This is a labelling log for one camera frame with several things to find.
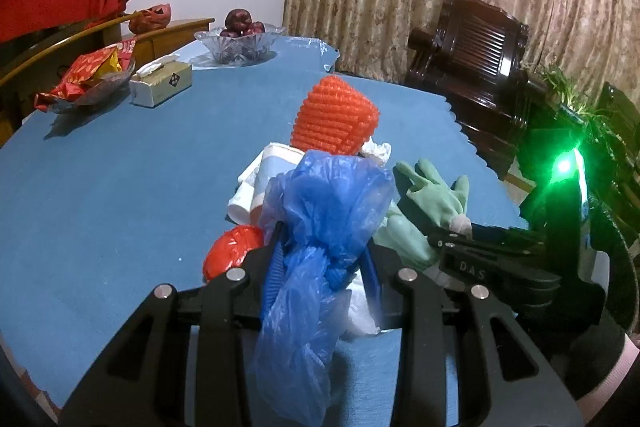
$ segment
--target green plant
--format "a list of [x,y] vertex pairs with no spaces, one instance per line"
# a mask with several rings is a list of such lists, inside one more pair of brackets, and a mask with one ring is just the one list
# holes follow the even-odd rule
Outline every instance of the green plant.
[[567,76],[557,64],[540,67],[538,76],[558,95],[560,103],[585,121],[582,142],[605,153],[616,165],[614,148],[621,138],[612,131],[608,111],[597,109],[589,97],[578,89],[576,80]]
[[594,112],[588,97],[577,87],[571,77],[564,74],[558,65],[542,66],[538,76],[559,96],[560,102],[579,116],[589,116]]

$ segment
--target blue tablecloth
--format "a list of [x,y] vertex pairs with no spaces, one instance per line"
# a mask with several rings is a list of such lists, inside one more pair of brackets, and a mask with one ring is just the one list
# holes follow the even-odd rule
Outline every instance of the blue tablecloth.
[[[289,140],[335,60],[314,46],[282,39],[263,64],[194,71],[190,89],[153,109],[119,97],[92,118],[36,113],[0,150],[0,331],[55,403],[155,285],[202,284],[205,254],[231,228],[238,174],[268,142]],[[374,139],[393,145],[391,165],[427,157],[447,182],[468,174],[473,222],[524,226],[443,98],[345,79],[380,109]],[[326,425],[388,425],[398,352],[398,331],[340,341]],[[258,427],[284,425],[256,414]]]

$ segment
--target blue plastic bag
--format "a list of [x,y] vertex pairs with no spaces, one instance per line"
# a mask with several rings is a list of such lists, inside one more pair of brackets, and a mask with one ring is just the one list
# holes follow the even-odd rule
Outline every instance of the blue plastic bag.
[[319,427],[330,401],[328,364],[345,330],[345,288],[378,229],[394,183],[372,160],[309,151],[270,180],[259,226],[287,238],[274,251],[255,349],[258,391],[278,415]]

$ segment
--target green light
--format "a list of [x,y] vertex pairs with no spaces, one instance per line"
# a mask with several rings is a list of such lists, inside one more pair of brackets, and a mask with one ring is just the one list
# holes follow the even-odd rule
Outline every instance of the green light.
[[574,152],[575,162],[578,168],[578,183],[580,184],[580,193],[582,195],[582,217],[586,219],[589,215],[589,205],[587,204],[587,175],[584,171],[584,158],[577,149],[574,149]]
[[572,178],[578,169],[576,149],[563,152],[554,161],[554,166],[551,171],[551,183],[560,182],[567,178]]
[[558,172],[569,172],[569,169],[571,169],[571,162],[569,160],[562,160],[558,164]]

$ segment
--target dark wooden armchair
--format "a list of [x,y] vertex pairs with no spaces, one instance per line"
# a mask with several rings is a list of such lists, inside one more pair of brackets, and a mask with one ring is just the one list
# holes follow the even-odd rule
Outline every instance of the dark wooden armchair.
[[[640,112],[624,92],[605,82],[598,109],[608,117],[616,138],[609,140],[614,172],[599,176],[607,186],[597,187],[600,197],[616,215],[620,230],[630,246],[640,234]],[[603,158],[610,156],[601,150]],[[597,162],[596,168],[606,162]]]
[[531,103],[546,86],[520,68],[529,27],[481,0],[444,0],[435,35],[414,28],[405,85],[444,95],[498,177],[513,162]]

